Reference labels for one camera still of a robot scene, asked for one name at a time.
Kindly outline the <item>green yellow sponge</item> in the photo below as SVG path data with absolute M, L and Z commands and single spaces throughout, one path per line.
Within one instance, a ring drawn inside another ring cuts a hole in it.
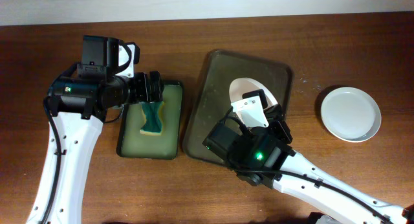
M 142 104 L 144 124 L 140 128 L 141 134 L 151 136 L 161 135 L 164 127 L 164 122 L 162 120 L 163 107 L 163 101 Z

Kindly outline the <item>pink-rimmed plate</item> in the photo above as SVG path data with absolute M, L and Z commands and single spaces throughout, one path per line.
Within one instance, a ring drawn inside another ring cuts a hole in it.
M 230 84 L 229 96 L 231 103 L 240 101 L 247 96 L 258 96 L 264 110 L 279 104 L 267 87 L 252 78 L 237 78 L 233 80 Z

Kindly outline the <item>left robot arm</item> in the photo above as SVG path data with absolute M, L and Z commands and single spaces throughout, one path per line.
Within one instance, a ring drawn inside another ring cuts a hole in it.
M 52 82 L 43 99 L 47 155 L 27 223 L 81 223 L 91 156 L 108 109 L 142 104 L 140 132 L 162 133 L 164 84 L 157 71 L 134 73 L 139 58 L 133 42 L 84 36 L 81 60 Z

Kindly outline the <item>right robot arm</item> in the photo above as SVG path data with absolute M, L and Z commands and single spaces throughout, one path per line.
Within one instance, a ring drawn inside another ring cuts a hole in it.
M 289 144 L 290 130 L 279 105 L 264 112 L 270 125 L 249 128 L 226 113 L 203 145 L 252 186 L 296 197 L 340 223 L 412 223 L 413 208 L 373 198 L 327 174 Z

